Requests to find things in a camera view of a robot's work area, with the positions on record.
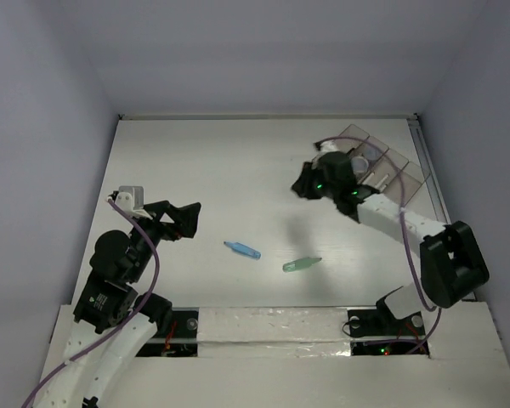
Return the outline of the clear jar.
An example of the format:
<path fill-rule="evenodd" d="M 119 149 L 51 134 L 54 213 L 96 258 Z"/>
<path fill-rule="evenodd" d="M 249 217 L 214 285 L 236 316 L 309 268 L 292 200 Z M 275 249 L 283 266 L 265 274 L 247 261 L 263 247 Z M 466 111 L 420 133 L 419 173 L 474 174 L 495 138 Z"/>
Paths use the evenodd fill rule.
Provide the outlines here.
<path fill-rule="evenodd" d="M 369 170 L 370 163 L 363 156 L 355 156 L 350 160 L 353 173 L 357 177 L 361 177 Z"/>
<path fill-rule="evenodd" d="M 370 145 L 365 145 L 362 156 L 369 162 L 377 162 L 382 156 L 382 152 Z"/>

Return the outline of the blue utility knife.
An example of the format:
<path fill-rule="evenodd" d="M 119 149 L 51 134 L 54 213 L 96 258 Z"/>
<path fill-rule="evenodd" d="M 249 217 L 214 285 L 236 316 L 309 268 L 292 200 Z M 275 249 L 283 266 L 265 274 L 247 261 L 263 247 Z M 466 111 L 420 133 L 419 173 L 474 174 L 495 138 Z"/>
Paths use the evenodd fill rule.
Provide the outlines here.
<path fill-rule="evenodd" d="M 240 242 L 225 241 L 224 245 L 228 247 L 232 252 L 235 252 L 242 256 L 256 260 L 259 260 L 261 258 L 261 253 L 259 251 L 250 248 L 249 246 L 246 246 L 244 244 L 241 244 Z"/>

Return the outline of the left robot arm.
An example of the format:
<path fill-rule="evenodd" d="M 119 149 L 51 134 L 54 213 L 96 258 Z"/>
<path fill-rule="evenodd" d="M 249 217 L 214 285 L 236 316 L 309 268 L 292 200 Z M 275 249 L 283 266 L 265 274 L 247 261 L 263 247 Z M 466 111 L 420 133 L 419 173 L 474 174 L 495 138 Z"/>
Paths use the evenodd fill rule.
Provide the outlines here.
<path fill-rule="evenodd" d="M 132 229 L 128 234 L 109 230 L 96 241 L 63 360 L 31 391 L 25 407 L 106 406 L 136 354 L 173 323 L 172 303 L 154 292 L 160 271 L 154 271 L 145 293 L 134 284 L 149 262 L 160 262 L 156 248 L 161 241 L 195 236 L 201 203 L 145 204 L 136 192 L 116 190 L 108 196 L 108 204 Z"/>

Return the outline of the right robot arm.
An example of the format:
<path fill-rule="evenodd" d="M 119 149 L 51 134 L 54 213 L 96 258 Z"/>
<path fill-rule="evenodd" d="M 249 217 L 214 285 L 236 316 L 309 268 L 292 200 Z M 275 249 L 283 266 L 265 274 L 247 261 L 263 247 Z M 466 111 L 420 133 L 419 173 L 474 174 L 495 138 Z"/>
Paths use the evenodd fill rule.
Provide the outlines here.
<path fill-rule="evenodd" d="M 419 258 L 420 265 L 411 267 L 411 284 L 378 301 L 374 322 L 381 332 L 396 332 L 416 312 L 448 309 L 490 278 L 468 224 L 425 218 L 359 183 L 349 156 L 341 151 L 304 162 L 292 191 L 306 200 L 332 200 L 342 215 L 403 244 L 408 259 Z"/>

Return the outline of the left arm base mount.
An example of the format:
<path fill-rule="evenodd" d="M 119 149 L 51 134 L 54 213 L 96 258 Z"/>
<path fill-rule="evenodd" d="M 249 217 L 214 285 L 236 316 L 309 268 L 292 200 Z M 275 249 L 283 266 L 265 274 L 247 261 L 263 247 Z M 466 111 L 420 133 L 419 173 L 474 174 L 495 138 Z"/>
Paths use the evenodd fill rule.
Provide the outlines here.
<path fill-rule="evenodd" d="M 182 358 L 198 355 L 199 309 L 175 309 L 170 324 L 137 353 L 138 357 Z"/>

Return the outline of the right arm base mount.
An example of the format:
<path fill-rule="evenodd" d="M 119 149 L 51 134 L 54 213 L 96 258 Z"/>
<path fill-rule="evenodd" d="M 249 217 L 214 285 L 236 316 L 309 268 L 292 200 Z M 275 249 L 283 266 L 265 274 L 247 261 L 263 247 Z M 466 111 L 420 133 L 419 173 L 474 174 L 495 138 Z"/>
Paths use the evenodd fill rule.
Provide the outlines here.
<path fill-rule="evenodd" d="M 348 310 L 342 332 L 353 356 L 430 355 L 422 313 L 396 319 L 383 300 L 372 308 Z"/>

